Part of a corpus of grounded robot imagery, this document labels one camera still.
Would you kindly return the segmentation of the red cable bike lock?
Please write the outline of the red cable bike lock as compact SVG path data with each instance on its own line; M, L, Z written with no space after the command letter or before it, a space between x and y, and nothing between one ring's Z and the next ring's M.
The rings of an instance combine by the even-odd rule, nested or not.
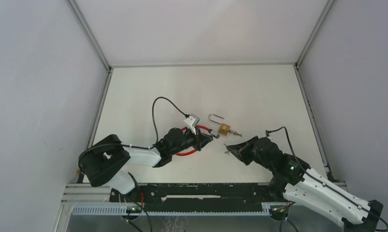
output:
M206 126L202 126L202 125L198 125L198 128L202 129L202 130L205 130L205 131L208 131L208 133L213 136L214 138L218 139L220 137L220 134L218 132L216 132L215 130L209 128L209 127L206 127ZM176 153L177 156L180 156L180 157L183 157L183 156L188 156L188 155L191 155L193 153L197 152L196 149L192 149L190 151L187 151L187 152L180 152L180 153Z

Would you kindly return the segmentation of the brass padlock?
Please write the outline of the brass padlock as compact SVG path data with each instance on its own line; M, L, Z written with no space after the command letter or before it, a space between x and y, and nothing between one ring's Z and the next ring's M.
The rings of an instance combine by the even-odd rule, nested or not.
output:
M216 114L209 114L208 115L208 120L213 122L213 123L216 123L219 125L219 129L218 129L218 133L220 135L223 135L223 136L227 136L229 133L231 133L231 126L225 124L225 123L220 123L218 121L215 121L213 119L213 117L216 117L216 118L219 118L219 119L225 119L224 117L222 116L219 116L219 115L216 115Z

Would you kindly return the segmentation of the padlock keys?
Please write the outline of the padlock keys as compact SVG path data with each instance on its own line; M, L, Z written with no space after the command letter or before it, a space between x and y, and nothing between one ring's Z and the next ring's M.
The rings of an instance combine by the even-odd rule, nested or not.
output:
M234 135L234 136L240 136L240 137L243 136L242 134L240 134L240 133L238 133L238 132L236 132L236 131L234 131L234 130L229 130L229 133L232 134L232 135Z

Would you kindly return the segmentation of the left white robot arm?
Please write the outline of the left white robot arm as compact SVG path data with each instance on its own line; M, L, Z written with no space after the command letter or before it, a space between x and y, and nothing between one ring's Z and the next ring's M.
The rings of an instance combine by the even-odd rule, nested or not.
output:
M174 155L192 148L201 151L219 136L211 129L206 134L197 126L190 129L172 128L151 147L123 144L119 137L111 134L79 155L78 166L87 176L92 187L109 186L117 190L129 202L139 198L140 189L131 173L122 171L125 165L163 167L172 161Z

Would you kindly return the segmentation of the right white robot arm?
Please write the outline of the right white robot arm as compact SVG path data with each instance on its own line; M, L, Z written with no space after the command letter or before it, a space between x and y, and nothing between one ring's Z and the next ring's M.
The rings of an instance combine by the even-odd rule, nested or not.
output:
M252 139L228 145L226 149L245 165L255 162L272 172L268 184L274 201L291 201L328 218L345 232L375 232L383 205L377 200L356 197L307 162L282 152L269 138Z

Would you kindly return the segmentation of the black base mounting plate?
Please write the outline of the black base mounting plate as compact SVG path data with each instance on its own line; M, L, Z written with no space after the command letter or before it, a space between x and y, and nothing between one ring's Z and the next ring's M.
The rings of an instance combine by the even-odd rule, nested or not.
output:
M268 203L285 203L265 183L151 183L128 194L111 189L111 203L138 203L158 213L264 213Z

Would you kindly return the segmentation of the aluminium frame rails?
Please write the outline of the aluminium frame rails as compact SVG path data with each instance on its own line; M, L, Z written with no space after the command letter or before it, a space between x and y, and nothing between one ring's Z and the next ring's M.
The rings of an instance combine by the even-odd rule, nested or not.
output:
M296 75L296 79L298 80L300 92L302 94L304 104L306 107L306 111L309 115L309 120L313 129L313 133L315 135L316 143L322 158L322 162L324 165L327 166L328 171L327 174L334 178L334 169L331 166L330 162L330 156L327 152L327 148L324 143L324 138L320 132L316 115L313 109L312 105L312 99L309 96L309 91L306 88L306 84L304 81L304 78L301 73L301 65L304 61L304 59L307 57L308 50L312 47L314 40L316 39L316 36L319 34L319 30L324 25L325 19L329 16L331 10L336 4L335 0L328 0L326 1L326 4L320 13L320 16L309 35L309 38L307 42L305 43L301 54L299 55L296 62L229 62L229 63L181 63L181 64L150 64L150 65L110 65L108 62L108 59L106 58L95 34L93 33L89 23L86 20L85 15L83 14L79 4L75 0L67 0L66 1L69 9L71 10L73 16L77 20L77 23L81 30L83 31L85 37L87 38L88 42L90 43L91 47L93 48L95 54L97 55L98 59L104 66L106 70L106 76L104 78L104 85L102 87L101 93L99 94L99 101L97 109L95 110L94 116L93 116L93 122L91 124L91 131L88 135L86 148L89 148L93 145L95 134L97 132L97 127L99 120L101 118L101 113L103 110L104 102L106 100L106 96L108 93L110 81L112 79L113 70L115 68L148 68L148 67L222 67L222 66L273 66L273 65L292 65L293 70Z

